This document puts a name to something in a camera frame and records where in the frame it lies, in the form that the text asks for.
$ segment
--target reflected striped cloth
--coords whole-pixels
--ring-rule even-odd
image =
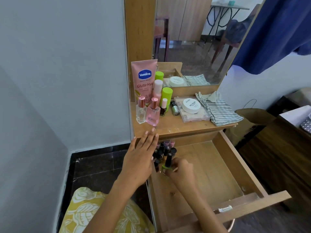
[[[221,98],[221,94],[218,91],[208,95],[202,95],[199,92],[199,94],[196,93],[195,95],[200,103],[208,110],[211,121],[216,126],[223,126],[243,120],[243,117],[233,112],[231,106]]]
[[[207,86],[211,85],[204,78],[204,74],[198,76],[183,76],[188,86]]]

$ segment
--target wall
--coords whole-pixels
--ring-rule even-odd
[[[0,66],[2,233],[52,232],[68,150]]]
[[[254,108],[267,109],[283,95],[311,87],[310,65],[311,55],[292,53],[258,75],[232,66],[218,91],[233,110],[243,108],[251,99],[257,99]]]
[[[123,2],[1,1],[1,66],[69,150],[130,142]]]
[[[213,2],[217,2],[217,1],[219,1],[220,3],[228,3],[230,0],[213,0]],[[248,17],[248,15],[251,13],[251,11],[254,9],[255,5],[256,4],[261,4],[262,1],[263,0],[235,0],[235,4],[236,5],[250,8],[250,10],[239,10],[239,12],[235,15],[235,17],[233,19],[236,19],[238,21],[242,21],[242,20],[246,19]],[[216,7],[215,11],[216,11],[216,16],[217,16],[218,12],[219,12],[219,7]],[[237,11],[237,9],[233,9],[232,10],[232,15],[234,15],[236,11]],[[217,28],[217,24],[218,24],[218,21],[219,21],[219,17],[216,20],[216,24],[213,27],[211,35],[215,35],[215,33],[216,33],[216,28]],[[229,19],[230,19],[230,10],[228,10],[226,15],[221,19],[220,25],[224,26],[226,23],[228,23]],[[214,23],[214,10],[212,10],[210,12],[210,14],[208,16],[208,20],[209,20],[209,22],[211,24]],[[208,22],[206,20],[205,25],[204,25],[204,29],[202,31],[202,35],[208,35],[208,33],[210,32],[211,28],[212,27],[208,24]],[[223,27],[223,28],[219,27],[217,31],[219,31],[221,29],[226,29],[226,27]]]

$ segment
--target wooden countertop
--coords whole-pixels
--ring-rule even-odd
[[[136,121],[136,107],[134,101],[131,102],[131,112],[134,135],[137,138],[141,138],[145,131],[151,130],[153,126],[148,123],[138,124]],[[185,134],[222,131],[225,128],[233,127],[235,125],[237,125],[237,123],[217,127],[211,121],[184,123],[180,115],[174,116],[172,110],[169,108],[165,116],[160,116],[159,123],[156,126],[156,132],[159,134],[160,138],[169,138]]]

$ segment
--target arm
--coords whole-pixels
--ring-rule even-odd
[[[176,172],[165,170],[165,174],[171,178],[177,189],[181,192],[189,206],[198,218],[204,233],[225,233],[226,228],[216,218],[202,196],[193,171],[193,164],[181,158],[173,159],[173,165],[178,167]]]
[[[136,189],[144,184],[152,172],[152,154],[158,143],[158,134],[146,132],[135,148],[136,138],[124,156],[122,171],[105,201],[98,209],[84,233],[111,233],[122,214],[127,201]]]

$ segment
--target person's left hand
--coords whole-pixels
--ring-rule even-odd
[[[131,141],[130,147],[124,156],[122,171],[118,177],[123,184],[135,190],[146,182],[152,172],[152,155],[156,149],[159,135],[155,134],[155,128],[151,132],[146,131],[135,148],[136,137]]]

